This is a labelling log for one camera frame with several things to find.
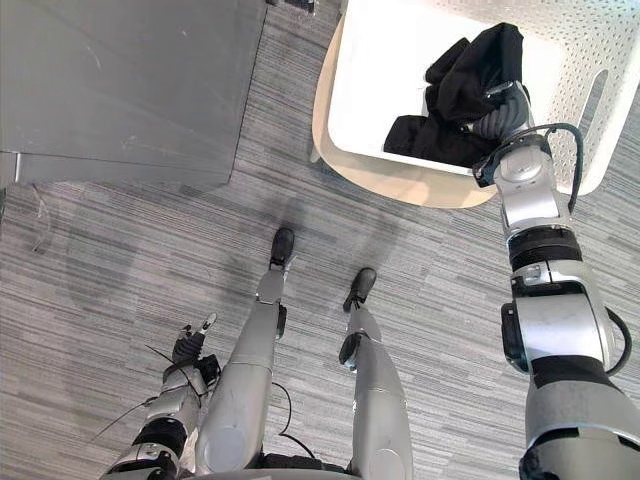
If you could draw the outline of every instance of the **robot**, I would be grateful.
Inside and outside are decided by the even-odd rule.
[[[507,361],[530,378],[523,480],[640,478],[640,413],[610,380],[631,349],[629,331],[604,307],[571,225],[581,177],[582,139],[568,124],[533,126],[518,82],[487,92],[494,112],[466,128],[502,145],[477,164],[481,186],[495,184],[502,200],[513,269],[512,301],[502,307]],[[569,204],[557,191],[547,135],[576,138],[576,175]],[[362,269],[344,303],[350,314],[339,360],[356,374],[353,456],[346,468],[306,457],[262,452],[275,339],[286,325],[282,293],[294,234],[276,233],[267,272],[229,362],[200,358],[212,320],[184,330],[159,396],[140,433],[101,480],[182,478],[179,458],[198,426],[195,478],[200,480],[411,480],[413,460],[406,399],[380,329],[365,306],[375,271]],[[613,364],[612,325],[625,351]],[[208,385],[215,383],[207,398]],[[206,407],[199,421],[200,410]]]

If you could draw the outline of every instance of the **gray metal panel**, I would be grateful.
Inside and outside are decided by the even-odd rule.
[[[265,11],[264,0],[2,0],[0,149],[31,154],[29,182],[226,181]],[[128,166],[76,171],[38,155]]]

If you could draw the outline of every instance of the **black cable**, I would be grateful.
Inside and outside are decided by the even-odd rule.
[[[611,377],[616,373],[618,373],[620,370],[622,370],[622,367],[624,367],[629,361],[629,357],[631,357],[631,349],[633,347],[633,341],[631,338],[631,332],[629,331],[629,327],[627,327],[627,324],[624,323],[624,320],[622,320],[618,316],[618,314],[613,310],[611,310],[610,308],[605,307],[605,309],[607,310],[607,314],[609,315],[609,318],[611,319],[611,321],[615,323],[620,329],[620,332],[622,333],[622,338],[624,338],[624,349],[622,350],[622,355],[618,359],[618,362],[612,368],[607,370],[607,375]]]
[[[149,405],[151,405],[151,403],[158,397],[149,397],[147,398],[144,402],[139,403],[138,405],[136,405],[135,407],[131,407],[129,410],[127,410],[126,412],[124,412],[122,415],[120,415],[118,418],[116,418],[115,420],[113,420],[112,422],[109,422],[109,425],[107,425],[106,427],[104,427],[102,430],[100,430],[98,433],[96,433],[93,438],[91,440],[89,440],[87,442],[87,445],[91,445],[93,443],[93,441],[98,438],[100,435],[102,435],[104,432],[106,432],[107,430],[109,430],[111,427],[113,427],[116,423],[118,423],[120,420],[122,420],[124,417],[126,417],[127,415],[129,415],[131,412],[133,412],[135,409],[140,408],[140,407],[147,407]]]
[[[528,135],[529,133],[535,132],[537,130],[547,129],[547,133],[545,134],[545,139],[549,137],[550,133],[555,133],[556,130],[566,130],[573,134],[573,138],[576,142],[576,166],[573,170],[573,185],[571,186],[571,196],[569,197],[569,213],[573,213],[573,209],[576,206],[576,202],[578,200],[578,191],[580,190],[580,183],[582,182],[582,169],[584,164],[584,139],[582,138],[582,133],[578,128],[571,125],[570,123],[547,123],[544,125],[536,125],[535,127],[527,128],[526,130],[522,130],[515,135],[512,135],[507,140],[500,145],[496,151],[501,150],[503,147],[510,145],[518,138]]]
[[[153,348],[150,345],[145,344],[145,347],[147,347],[149,350],[151,350],[152,352],[157,353],[158,355],[160,355],[162,358],[169,360],[173,365],[176,364],[176,362],[174,362],[173,360],[171,360],[171,358],[169,358],[168,356],[166,356],[164,353],[162,353],[159,350],[156,350],[155,348]],[[187,380],[187,383],[189,384],[189,386],[191,387],[191,390],[193,390],[193,393],[196,394],[196,397],[198,398],[198,408],[200,408],[202,406],[202,402],[200,401],[200,397],[206,395],[208,392],[203,393],[202,395],[198,393],[198,391],[196,390],[196,387],[193,386],[193,383],[191,383],[191,380],[189,380],[189,376],[184,372],[184,370],[182,370],[182,368],[178,367],[178,370],[180,370],[180,372],[184,375],[184,378]]]
[[[296,437],[294,437],[293,435],[289,435],[288,433],[285,433],[287,431],[287,429],[289,428],[289,424],[291,423],[291,412],[293,411],[293,407],[291,405],[291,396],[289,395],[289,392],[287,391],[286,388],[284,388],[282,385],[280,385],[279,383],[276,382],[271,382],[273,385],[275,385],[276,387],[280,387],[282,389],[282,391],[284,392],[284,394],[287,396],[287,401],[289,402],[289,416],[287,417],[287,424],[284,426],[284,428],[282,429],[282,431],[278,434],[278,436],[280,437],[284,437],[284,438],[288,438],[289,440],[293,440],[294,442],[296,442],[298,445],[300,445],[305,452],[307,452],[307,455],[309,455],[311,458],[316,458],[315,455],[313,454],[313,452],[311,450],[309,450],[309,448],[302,443],[300,440],[298,440]]]

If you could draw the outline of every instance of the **wire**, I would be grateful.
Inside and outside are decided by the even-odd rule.
[[[622,338],[624,338],[624,349],[622,350],[622,355],[618,359],[618,362],[612,368],[607,370],[607,375],[611,377],[616,373],[618,373],[620,370],[622,370],[622,367],[624,367],[629,361],[629,357],[631,357],[631,349],[633,347],[633,340],[631,338],[631,332],[629,331],[629,327],[627,327],[627,324],[624,323],[624,320],[622,320],[618,316],[618,314],[615,313],[610,308],[605,307],[605,309],[607,310],[607,314],[609,315],[609,318],[611,319],[611,321],[615,323],[620,329],[620,332],[622,333]]]
[[[153,348],[150,345],[145,344],[145,347],[147,347],[149,350],[157,353],[158,355],[160,355],[162,358],[165,358],[167,360],[169,360],[173,365],[176,365],[176,362],[174,362],[173,360],[171,360],[168,356],[166,356],[164,353],[162,353],[159,350],[156,350],[155,348]],[[178,370],[180,370],[180,372],[182,372],[182,374],[184,375],[184,378],[187,380],[187,383],[189,384],[189,386],[191,387],[191,390],[193,390],[193,393],[196,394],[196,397],[198,398],[198,408],[200,408],[202,406],[202,402],[200,401],[200,397],[203,395],[208,394],[209,392],[204,392],[202,395],[198,393],[198,391],[196,390],[196,387],[193,386],[193,383],[191,383],[191,380],[189,380],[189,376],[184,372],[184,370],[182,370],[182,368],[177,367]]]
[[[547,129],[547,133],[545,133],[544,136],[545,140],[549,138],[549,134],[555,133],[557,130],[566,130],[573,134],[573,138],[576,142],[576,166],[573,170],[573,185],[571,186],[571,196],[569,197],[569,203],[567,205],[569,213],[573,213],[573,209],[575,208],[576,202],[578,201],[578,191],[580,190],[580,183],[582,183],[582,170],[584,164],[584,139],[582,138],[582,133],[580,132],[580,130],[578,130],[575,126],[571,125],[570,123],[563,122],[536,125],[535,127],[527,128],[526,130],[522,130],[509,137],[494,151],[494,153],[510,145],[520,137],[528,135],[531,132],[544,129]]]
[[[286,433],[287,429],[289,428],[289,425],[291,424],[291,413],[293,412],[293,407],[291,405],[291,396],[289,395],[289,392],[287,391],[287,389],[284,388],[279,383],[277,383],[277,382],[271,382],[271,383],[273,385],[275,385],[276,387],[280,387],[282,389],[284,394],[287,396],[287,401],[289,402],[289,416],[287,417],[287,424],[284,426],[284,428],[278,434],[278,436],[284,437],[284,438],[288,438],[289,440],[292,440],[292,441],[296,442],[298,445],[300,445],[304,449],[305,452],[307,452],[307,455],[309,455],[311,458],[315,459],[316,457],[313,454],[313,452],[311,450],[309,450],[309,448],[304,443],[302,443],[300,440],[298,440],[293,435],[289,435],[288,433]]]
[[[45,242],[45,240],[49,237],[49,234],[51,233],[51,214],[49,213],[47,204],[42,199],[42,195],[40,195],[40,191],[38,190],[38,187],[36,187],[35,184],[32,184],[31,187],[33,188],[33,194],[38,200],[38,218],[44,217],[44,221],[45,221],[44,230],[40,231],[40,234],[38,235],[38,239],[36,240],[36,243],[34,243],[33,247],[31,248],[32,252],[37,252],[42,246],[42,244]]]
[[[149,405],[151,405],[151,403],[158,397],[149,397],[147,398],[144,402],[139,403],[138,405],[136,405],[135,407],[131,407],[129,410],[127,410],[126,412],[124,412],[122,415],[120,415],[118,418],[116,418],[115,420],[113,420],[112,422],[109,422],[109,424],[104,427],[102,430],[100,430],[98,433],[96,433],[93,438],[91,440],[89,440],[87,442],[87,445],[91,445],[93,443],[93,441],[98,438],[100,435],[102,435],[104,432],[106,432],[107,430],[109,430],[111,427],[113,427],[116,423],[118,423],[120,420],[122,420],[124,417],[126,417],[127,415],[129,415],[131,412],[133,412],[135,409],[140,408],[140,407],[148,407]]]

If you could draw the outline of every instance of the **black joint band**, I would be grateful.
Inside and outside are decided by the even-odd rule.
[[[182,422],[174,418],[158,418],[142,428],[132,445],[159,443],[170,448],[180,458],[186,441],[187,432]]]
[[[509,261],[513,271],[550,260],[579,260],[582,252],[576,236],[566,228],[535,227],[509,241]]]

